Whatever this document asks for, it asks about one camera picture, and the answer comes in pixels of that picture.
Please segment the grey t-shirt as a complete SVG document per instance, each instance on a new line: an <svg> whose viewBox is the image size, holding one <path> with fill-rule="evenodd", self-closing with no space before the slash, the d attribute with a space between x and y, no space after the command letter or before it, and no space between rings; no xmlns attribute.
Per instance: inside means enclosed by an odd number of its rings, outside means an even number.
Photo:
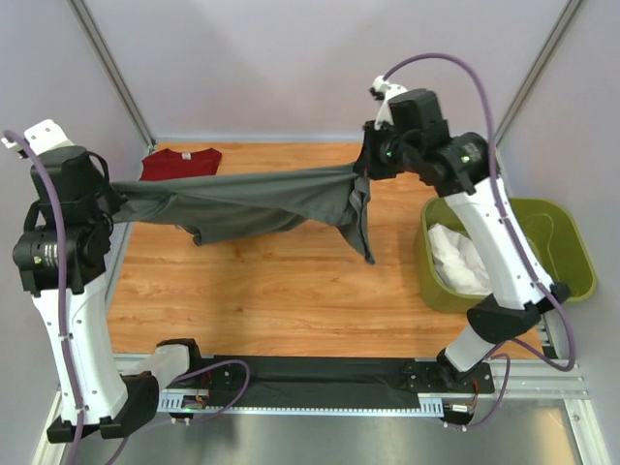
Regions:
<svg viewBox="0 0 620 465"><path fill-rule="evenodd" d="M117 223L172 225L196 245L288 232L312 220L334 227L368 264L369 180L353 165L115 182Z"/></svg>

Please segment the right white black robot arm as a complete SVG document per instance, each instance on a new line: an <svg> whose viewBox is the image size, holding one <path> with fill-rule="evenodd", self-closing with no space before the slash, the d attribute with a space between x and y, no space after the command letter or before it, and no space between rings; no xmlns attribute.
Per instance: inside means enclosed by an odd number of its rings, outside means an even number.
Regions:
<svg viewBox="0 0 620 465"><path fill-rule="evenodd" d="M467 311L467 326L437 355L438 383L456 391L500 344L534 327L571 291L538 263L481 135L452 136L430 90L385 84L371 94L380 107L363 125L356 169L373 180L417 174L459 219L489 274L491 294Z"/></svg>

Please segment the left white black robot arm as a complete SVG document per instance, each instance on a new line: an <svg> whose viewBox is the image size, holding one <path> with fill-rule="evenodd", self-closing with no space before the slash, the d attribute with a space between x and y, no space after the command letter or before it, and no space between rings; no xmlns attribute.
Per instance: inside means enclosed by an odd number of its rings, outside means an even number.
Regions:
<svg viewBox="0 0 620 465"><path fill-rule="evenodd" d="M192 338L169 339L128 373L118 372L105 256L124 201L109 183L107 162L79 145L52 148L38 156L31 178L39 197L13 260L46 325L61 386L61 412L47 437L53 444L95 431L127 438L153 420L161 390L173 381L181 388L202 381L200 349Z"/></svg>

